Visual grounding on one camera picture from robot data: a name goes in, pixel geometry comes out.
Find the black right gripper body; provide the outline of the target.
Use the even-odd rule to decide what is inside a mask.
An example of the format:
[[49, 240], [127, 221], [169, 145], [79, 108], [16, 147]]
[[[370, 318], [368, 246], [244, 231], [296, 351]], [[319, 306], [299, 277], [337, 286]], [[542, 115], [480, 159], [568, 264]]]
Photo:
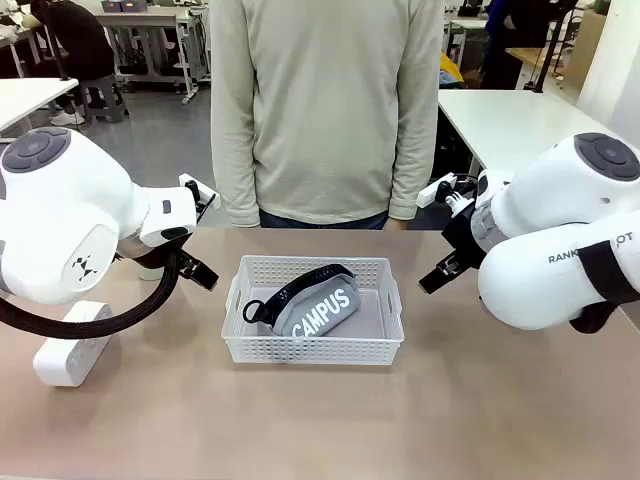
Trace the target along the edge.
[[471, 218], [475, 211], [474, 201], [455, 214], [442, 230], [441, 235], [453, 248], [444, 259], [459, 268], [479, 268], [486, 252], [478, 245], [471, 230]]

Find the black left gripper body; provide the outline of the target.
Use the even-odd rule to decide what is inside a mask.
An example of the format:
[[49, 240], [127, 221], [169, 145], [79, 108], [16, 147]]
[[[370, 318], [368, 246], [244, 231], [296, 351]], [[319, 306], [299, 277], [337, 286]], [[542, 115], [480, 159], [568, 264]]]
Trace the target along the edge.
[[145, 245], [137, 236], [129, 236], [118, 242], [118, 255], [135, 261], [141, 267], [149, 270], [159, 269], [169, 264], [169, 260], [176, 258], [176, 270], [182, 266], [182, 248], [190, 234], [170, 240], [157, 247]]

